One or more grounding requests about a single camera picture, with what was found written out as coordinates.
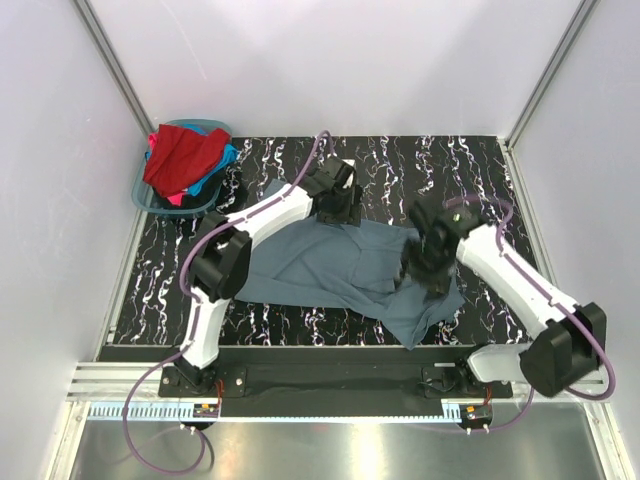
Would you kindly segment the grey-blue t shirt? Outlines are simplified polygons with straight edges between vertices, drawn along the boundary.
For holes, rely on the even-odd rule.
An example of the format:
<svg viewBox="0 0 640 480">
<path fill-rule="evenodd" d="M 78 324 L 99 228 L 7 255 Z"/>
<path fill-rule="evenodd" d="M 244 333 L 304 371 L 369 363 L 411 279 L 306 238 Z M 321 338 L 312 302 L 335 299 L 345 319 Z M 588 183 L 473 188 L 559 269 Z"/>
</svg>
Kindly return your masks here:
<svg viewBox="0 0 640 480">
<path fill-rule="evenodd" d="M 378 320 L 407 349 L 428 329 L 453 320 L 464 297 L 450 282 L 443 296 L 406 279 L 395 286 L 404 244 L 413 228 L 364 220 L 331 225 L 308 217 L 263 240 L 251 253 L 238 301 L 292 307 L 349 309 Z"/>
</svg>

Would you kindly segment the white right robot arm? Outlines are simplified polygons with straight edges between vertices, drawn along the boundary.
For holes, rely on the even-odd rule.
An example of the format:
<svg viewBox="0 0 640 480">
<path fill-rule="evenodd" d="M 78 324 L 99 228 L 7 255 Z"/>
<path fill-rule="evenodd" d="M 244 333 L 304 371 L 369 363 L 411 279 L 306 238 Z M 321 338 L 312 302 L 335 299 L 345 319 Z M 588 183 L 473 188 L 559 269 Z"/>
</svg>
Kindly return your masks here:
<svg viewBox="0 0 640 480">
<path fill-rule="evenodd" d="M 510 308 L 525 327 L 528 344 L 487 344 L 470 353 L 454 371 L 454 384 L 476 396 L 496 381 L 526 382 L 547 398 L 568 392 L 602 401 L 612 396 L 616 375 L 605 353 L 607 318 L 596 303 L 579 304 L 544 278 L 505 239 L 514 209 L 492 223 L 477 209 L 477 195 L 438 206 L 414 201 L 408 217 L 418 232 L 405 243 L 399 281 L 410 278 L 428 293 L 447 293 L 461 264 L 471 269 Z"/>
</svg>

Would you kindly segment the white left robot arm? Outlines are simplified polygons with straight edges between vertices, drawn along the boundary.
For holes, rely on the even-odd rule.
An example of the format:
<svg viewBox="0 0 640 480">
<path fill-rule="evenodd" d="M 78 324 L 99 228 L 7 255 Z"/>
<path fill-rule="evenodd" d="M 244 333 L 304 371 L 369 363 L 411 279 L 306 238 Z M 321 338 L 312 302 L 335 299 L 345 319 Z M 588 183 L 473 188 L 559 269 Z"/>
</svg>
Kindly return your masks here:
<svg viewBox="0 0 640 480">
<path fill-rule="evenodd" d="M 257 204 L 229 216 L 207 215 L 180 272 L 191 300 L 187 333 L 174 361 L 181 384 L 196 396 L 215 386 L 221 327 L 230 301 L 247 282 L 252 251 L 292 223 L 310 216 L 329 224 L 360 224 L 355 162 L 329 156 Z"/>
</svg>

